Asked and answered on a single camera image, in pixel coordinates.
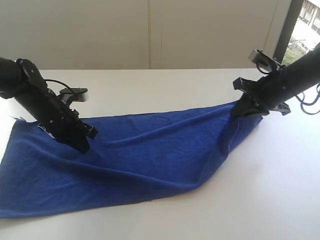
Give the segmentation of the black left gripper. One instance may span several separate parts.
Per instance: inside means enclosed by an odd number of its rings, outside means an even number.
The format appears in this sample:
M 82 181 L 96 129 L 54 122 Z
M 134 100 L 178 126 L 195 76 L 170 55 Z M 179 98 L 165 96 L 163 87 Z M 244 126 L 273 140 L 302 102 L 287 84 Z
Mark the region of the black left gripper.
M 57 142 L 69 145 L 81 154 L 90 149 L 88 138 L 97 136 L 97 129 L 79 118 L 79 113 L 62 102 L 51 89 L 33 87 L 15 97 L 45 132 Z

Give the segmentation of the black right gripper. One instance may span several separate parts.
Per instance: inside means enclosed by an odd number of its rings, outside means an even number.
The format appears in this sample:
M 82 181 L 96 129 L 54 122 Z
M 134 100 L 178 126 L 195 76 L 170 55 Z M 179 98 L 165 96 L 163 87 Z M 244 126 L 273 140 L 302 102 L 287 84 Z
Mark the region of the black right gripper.
M 243 92 L 232 108 L 232 117 L 267 116 L 270 111 L 280 112 L 283 116 L 291 112 L 285 103 L 292 97 L 290 71 L 277 71 L 261 77 L 257 81 L 242 77 L 233 81 L 233 88 Z

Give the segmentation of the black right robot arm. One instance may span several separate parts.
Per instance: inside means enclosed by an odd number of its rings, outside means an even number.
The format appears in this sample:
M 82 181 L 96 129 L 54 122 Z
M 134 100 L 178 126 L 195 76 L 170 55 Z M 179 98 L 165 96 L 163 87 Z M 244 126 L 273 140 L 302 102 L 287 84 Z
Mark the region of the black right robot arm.
M 243 77 L 233 81 L 233 88 L 243 92 L 231 110 L 233 118 L 267 116 L 270 112 L 285 116 L 291 112 L 286 101 L 313 86 L 320 86 L 319 48 L 289 65 L 280 64 L 258 49 L 252 51 L 249 60 L 264 76 L 257 81 Z

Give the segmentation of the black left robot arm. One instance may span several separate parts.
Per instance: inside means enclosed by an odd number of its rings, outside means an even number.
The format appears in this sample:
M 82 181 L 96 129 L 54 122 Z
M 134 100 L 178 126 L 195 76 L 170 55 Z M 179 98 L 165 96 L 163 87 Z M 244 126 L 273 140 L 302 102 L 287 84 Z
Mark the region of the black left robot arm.
M 98 131 L 82 121 L 79 112 L 70 105 L 87 101 L 88 89 L 65 85 L 55 94 L 48 83 L 28 59 L 0 59 L 1 98 L 14 98 L 57 142 L 86 154 L 90 150 L 88 139 L 94 139 Z

